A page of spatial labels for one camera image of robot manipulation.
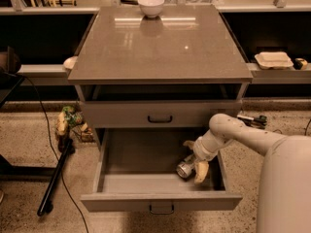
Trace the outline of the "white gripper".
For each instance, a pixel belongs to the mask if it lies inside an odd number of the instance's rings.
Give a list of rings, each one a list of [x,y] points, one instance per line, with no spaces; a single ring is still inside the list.
[[[217,141],[214,137],[198,137],[195,142],[186,140],[183,146],[193,150],[199,162],[194,164],[195,177],[194,183],[203,183],[209,170],[209,163],[217,155]]]

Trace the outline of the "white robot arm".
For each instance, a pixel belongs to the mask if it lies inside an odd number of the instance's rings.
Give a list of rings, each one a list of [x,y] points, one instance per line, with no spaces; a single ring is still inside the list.
[[[311,233],[311,137],[257,129],[216,114],[204,135],[184,142],[193,151],[196,184],[207,176],[208,162],[233,140],[264,157],[257,233]]]

